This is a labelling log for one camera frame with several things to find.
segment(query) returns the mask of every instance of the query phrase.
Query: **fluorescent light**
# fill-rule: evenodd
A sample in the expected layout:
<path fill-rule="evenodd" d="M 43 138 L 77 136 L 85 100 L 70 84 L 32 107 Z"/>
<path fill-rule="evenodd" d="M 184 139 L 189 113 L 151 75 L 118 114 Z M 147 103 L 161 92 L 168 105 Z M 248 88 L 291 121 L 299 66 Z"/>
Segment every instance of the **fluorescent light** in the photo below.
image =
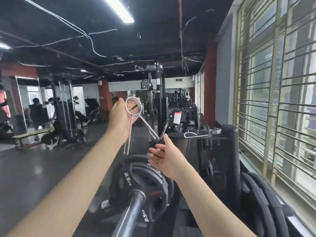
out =
<path fill-rule="evenodd" d="M 28 80 L 36 80 L 37 78 L 34 78 L 34 77 L 26 77 L 26 76 L 16 76 L 16 78 L 19 78 L 19 79 L 28 79 Z"/>
<path fill-rule="evenodd" d="M 0 48 L 2 48 L 2 49 L 11 49 L 11 47 L 9 47 L 8 45 L 6 45 L 6 44 L 3 44 L 3 43 L 0 43 Z"/>
<path fill-rule="evenodd" d="M 116 14 L 122 19 L 124 23 L 133 23 L 134 19 L 128 13 L 126 8 L 120 2 L 120 0 L 105 0 L 109 6 L 116 12 Z"/>

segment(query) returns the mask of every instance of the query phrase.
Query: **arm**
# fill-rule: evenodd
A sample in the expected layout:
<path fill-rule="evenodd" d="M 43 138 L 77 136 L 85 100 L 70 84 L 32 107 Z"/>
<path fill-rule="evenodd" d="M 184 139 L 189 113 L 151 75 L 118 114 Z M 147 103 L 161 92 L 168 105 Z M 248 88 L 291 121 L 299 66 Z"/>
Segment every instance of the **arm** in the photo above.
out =
<path fill-rule="evenodd" d="M 203 236 L 255 237 L 213 193 L 178 148 L 165 135 L 166 145 L 151 148 L 149 163 L 176 181 Z"/>
<path fill-rule="evenodd" d="M 124 101 L 120 99 L 110 113 L 105 135 L 7 237 L 71 237 L 126 141 L 130 123 Z"/>

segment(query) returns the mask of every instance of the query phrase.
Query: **gray floor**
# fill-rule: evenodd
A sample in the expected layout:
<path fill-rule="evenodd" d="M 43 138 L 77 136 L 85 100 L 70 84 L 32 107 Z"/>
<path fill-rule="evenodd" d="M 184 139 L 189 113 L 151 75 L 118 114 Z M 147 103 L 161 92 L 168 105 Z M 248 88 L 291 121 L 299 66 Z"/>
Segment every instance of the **gray floor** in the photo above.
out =
<path fill-rule="evenodd" d="M 85 156 L 106 128 L 106 124 L 92 126 L 88 129 L 86 143 L 59 151 L 44 151 L 37 146 L 23 152 L 15 149 L 0 152 L 0 237 L 27 215 Z M 144 127 L 133 130 L 130 153 L 147 153 L 149 137 L 146 133 Z M 101 199 L 107 196 L 109 177 L 122 158 L 121 148 L 98 191 L 103 195 Z"/>

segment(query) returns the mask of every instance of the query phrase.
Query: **wooden bench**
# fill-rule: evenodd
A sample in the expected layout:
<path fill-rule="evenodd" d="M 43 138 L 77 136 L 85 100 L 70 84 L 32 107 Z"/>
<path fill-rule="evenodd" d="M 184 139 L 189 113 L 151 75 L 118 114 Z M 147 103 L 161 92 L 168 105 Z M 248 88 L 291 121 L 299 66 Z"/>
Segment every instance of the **wooden bench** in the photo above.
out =
<path fill-rule="evenodd" d="M 34 135 L 39 135 L 39 134 L 43 134 L 46 133 L 48 131 L 51 131 L 51 128 L 49 129 L 41 129 L 41 130 L 37 130 L 37 131 L 33 131 L 33 132 L 28 132 L 22 135 L 15 135 L 13 136 L 13 138 L 15 139 L 15 148 L 17 150 L 23 150 L 23 143 L 22 143 L 22 139 L 30 137 L 30 136 L 34 136 Z"/>

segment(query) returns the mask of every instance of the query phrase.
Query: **black ceiling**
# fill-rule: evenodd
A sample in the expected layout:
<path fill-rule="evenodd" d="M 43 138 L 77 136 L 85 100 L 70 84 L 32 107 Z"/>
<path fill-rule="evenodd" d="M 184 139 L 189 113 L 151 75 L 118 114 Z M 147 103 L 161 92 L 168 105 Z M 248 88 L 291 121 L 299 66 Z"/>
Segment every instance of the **black ceiling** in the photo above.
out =
<path fill-rule="evenodd" d="M 80 76 L 84 68 L 110 81 L 122 79 L 113 75 L 119 71 L 145 68 L 155 61 L 162 62 L 168 76 L 195 74 L 204 57 L 207 35 L 217 33 L 233 0 L 182 0 L 183 55 L 195 60 L 181 62 L 178 0 L 121 0 L 135 20 L 124 24 L 104 0 L 31 0 L 61 16 L 93 41 L 62 23 L 59 19 L 25 0 L 0 0 L 0 43 L 12 47 L 2 51 L 1 62 L 20 62 L 37 67 L 45 74 L 72 73 Z M 46 47 L 21 47 L 47 44 Z M 122 72 L 127 79 L 141 79 L 140 73 Z"/>

